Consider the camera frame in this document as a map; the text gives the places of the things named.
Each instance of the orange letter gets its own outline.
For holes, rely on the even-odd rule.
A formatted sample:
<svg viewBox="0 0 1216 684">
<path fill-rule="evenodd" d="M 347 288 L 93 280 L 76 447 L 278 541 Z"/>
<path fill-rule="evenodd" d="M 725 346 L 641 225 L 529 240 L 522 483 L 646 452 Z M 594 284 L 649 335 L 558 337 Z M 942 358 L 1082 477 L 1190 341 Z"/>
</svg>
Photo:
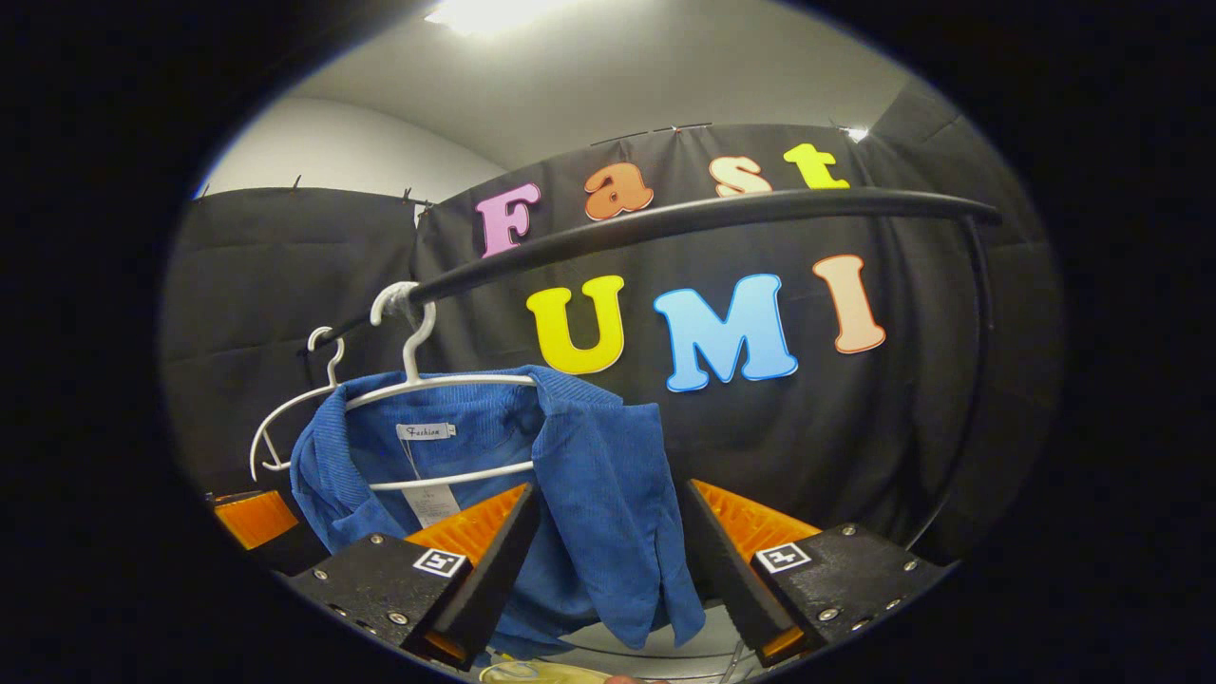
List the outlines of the orange letter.
<svg viewBox="0 0 1216 684">
<path fill-rule="evenodd" d="M 827 152 L 820 152 L 810 142 L 803 142 L 786 152 L 783 158 L 792 164 L 798 164 L 798 170 L 803 173 L 803 180 L 811 190 L 849 187 L 848 180 L 837 180 L 828 172 L 828 164 L 835 164 L 835 157 Z"/>
<path fill-rule="evenodd" d="M 744 192 L 772 192 L 772 186 L 759 174 L 760 164 L 747 157 L 719 157 L 709 163 L 709 175 L 720 184 L 719 197 Z"/>
<path fill-rule="evenodd" d="M 866 288 L 861 285 L 862 265 L 861 257 L 841 254 L 822 259 L 811 268 L 815 275 L 828 284 L 832 292 L 837 320 L 840 321 L 837 352 L 841 354 L 873 349 L 886 340 L 886 331 L 874 323 Z"/>
<path fill-rule="evenodd" d="M 636 212 L 654 200 L 654 191 L 642 180 L 642 170 L 626 162 L 591 174 L 582 189 L 591 192 L 591 197 L 587 197 L 587 217 L 591 220 L 610 219 L 621 212 Z"/>
</svg>

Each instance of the letter m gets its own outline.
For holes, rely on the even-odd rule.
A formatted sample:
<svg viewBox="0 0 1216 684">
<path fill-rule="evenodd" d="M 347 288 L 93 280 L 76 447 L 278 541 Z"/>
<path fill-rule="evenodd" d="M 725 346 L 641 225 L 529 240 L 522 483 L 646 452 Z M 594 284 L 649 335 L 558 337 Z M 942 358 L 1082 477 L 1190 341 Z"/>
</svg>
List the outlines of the letter m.
<svg viewBox="0 0 1216 684">
<path fill-rule="evenodd" d="M 697 352 L 717 379 L 730 382 L 743 344 L 748 361 L 743 377 L 769 380 L 798 370 L 798 359 L 786 348 L 777 310 L 781 279 L 772 274 L 749 275 L 734 285 L 726 320 L 717 318 L 696 290 L 672 290 L 654 299 L 654 310 L 668 319 L 675 372 L 668 389 L 691 392 L 709 385 L 709 374 L 697 365 Z"/>
</svg>

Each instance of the clothes hanger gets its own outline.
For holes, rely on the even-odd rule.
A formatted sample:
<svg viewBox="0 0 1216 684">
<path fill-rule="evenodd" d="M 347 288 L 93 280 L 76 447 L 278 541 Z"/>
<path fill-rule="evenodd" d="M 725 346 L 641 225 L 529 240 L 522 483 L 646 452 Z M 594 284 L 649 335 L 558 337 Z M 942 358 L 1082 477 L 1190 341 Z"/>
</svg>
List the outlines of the clothes hanger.
<svg viewBox="0 0 1216 684">
<path fill-rule="evenodd" d="M 328 326 L 321 326 L 314 330 L 313 333 L 308 336 L 308 351 L 309 352 L 315 351 L 317 337 L 320 337 L 325 332 L 330 332 L 330 330 L 332 329 Z M 326 385 L 325 387 L 317 387 L 316 389 L 305 392 L 299 397 L 288 400 L 277 409 L 270 411 L 270 415 L 268 415 L 266 419 L 261 421 L 261 425 L 258 426 L 258 431 L 253 433 L 253 444 L 249 445 L 249 476 L 253 477 L 254 482 L 258 481 L 258 467 L 255 465 L 255 461 L 258 460 L 259 437 L 266 442 L 266 448 L 270 449 L 270 458 L 275 459 L 274 464 L 261 461 L 263 467 L 265 467 L 266 470 L 277 471 L 277 470 L 286 470 L 292 465 L 292 461 L 283 462 L 278 460 L 278 453 L 275 452 L 275 444 L 271 443 L 270 433 L 266 432 L 266 427 L 270 425 L 270 422 L 274 421 L 276 417 L 278 417 L 278 414 L 286 411 L 287 409 L 294 407 L 295 404 L 300 402 L 306 402 L 315 397 L 320 397 L 322 394 L 327 394 L 338 388 L 338 377 L 334 375 L 333 369 L 338 365 L 338 361 L 340 361 L 342 357 L 347 353 L 347 343 L 345 341 L 342 340 L 342 337 L 338 337 L 337 342 L 338 342 L 338 352 L 333 355 L 332 359 L 330 359 L 330 363 L 325 366 L 325 374 L 326 376 L 328 376 L 330 383 Z"/>
<path fill-rule="evenodd" d="M 371 324 L 379 325 L 383 320 L 384 307 L 390 305 L 399 299 L 404 298 L 405 295 L 417 287 L 417 282 L 394 282 L 379 295 L 376 296 L 376 301 L 372 303 L 371 312 Z M 432 377 L 423 380 L 418 375 L 418 363 L 415 360 L 415 351 L 418 344 L 426 342 L 430 337 L 432 331 L 435 329 L 435 303 L 428 302 L 423 307 L 422 325 L 418 330 L 405 341 L 405 347 L 401 348 L 401 360 L 405 364 L 405 382 L 398 385 L 390 385 L 388 387 L 382 387 L 368 392 L 361 397 L 356 397 L 347 402 L 347 410 L 358 409 L 359 407 L 365 407 L 379 399 L 387 397 L 395 397 L 398 394 L 405 394 L 407 392 L 416 392 L 418 389 L 429 389 L 433 387 L 451 387 L 454 385 L 524 385 L 529 387 L 535 387 L 536 381 L 527 375 L 449 375 L 444 377 Z M 437 484 L 455 484 L 457 482 L 472 482 L 475 480 L 486 480 L 489 477 L 496 477 L 500 475 L 508 475 L 512 472 L 522 472 L 525 470 L 531 470 L 533 462 L 525 461 L 522 464 L 512 464 L 501 467 L 492 467 L 489 470 L 479 470 L 475 472 L 466 472 L 461 475 L 452 475 L 447 477 L 434 477 L 430 480 L 411 480 L 406 482 L 381 482 L 371 484 L 373 492 L 385 492 L 385 490 L 400 490 L 400 489 L 415 489 L 421 487 L 432 487 Z"/>
</svg>

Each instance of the blue shirt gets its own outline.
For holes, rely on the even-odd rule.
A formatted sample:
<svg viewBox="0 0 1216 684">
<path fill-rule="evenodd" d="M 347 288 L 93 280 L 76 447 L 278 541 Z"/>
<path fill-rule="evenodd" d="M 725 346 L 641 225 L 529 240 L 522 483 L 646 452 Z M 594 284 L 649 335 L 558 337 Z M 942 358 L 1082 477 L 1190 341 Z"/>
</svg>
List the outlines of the blue shirt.
<svg viewBox="0 0 1216 684">
<path fill-rule="evenodd" d="M 599 621 L 634 649 L 668 621 L 677 645 L 691 639 L 705 616 L 685 565 L 658 405 L 624 405 L 542 366 L 480 372 L 528 375 L 536 387 L 437 387 L 345 411 L 348 400 L 405 381 L 389 372 L 343 383 L 325 400 L 291 465 L 292 493 L 321 542 L 336 553 L 372 532 L 401 538 L 422 528 L 401 492 L 372 492 L 370 482 L 530 459 L 531 471 L 450 486 L 461 509 L 523 482 L 547 504 L 490 644 L 517 658 L 559 652 L 570 646 L 558 637 Z M 411 465 L 396 426 L 435 422 L 456 434 L 410 441 Z"/>
</svg>

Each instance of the ceiling light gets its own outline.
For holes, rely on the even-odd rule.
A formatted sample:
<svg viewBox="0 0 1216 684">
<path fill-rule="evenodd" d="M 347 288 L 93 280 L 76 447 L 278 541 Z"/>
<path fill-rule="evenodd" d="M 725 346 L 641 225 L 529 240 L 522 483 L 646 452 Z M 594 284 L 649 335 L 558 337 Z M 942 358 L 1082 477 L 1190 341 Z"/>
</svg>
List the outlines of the ceiling light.
<svg viewBox="0 0 1216 684">
<path fill-rule="evenodd" d="M 445 24 L 460 35 L 490 34 L 524 26 L 578 0 L 444 0 L 426 21 Z"/>
</svg>

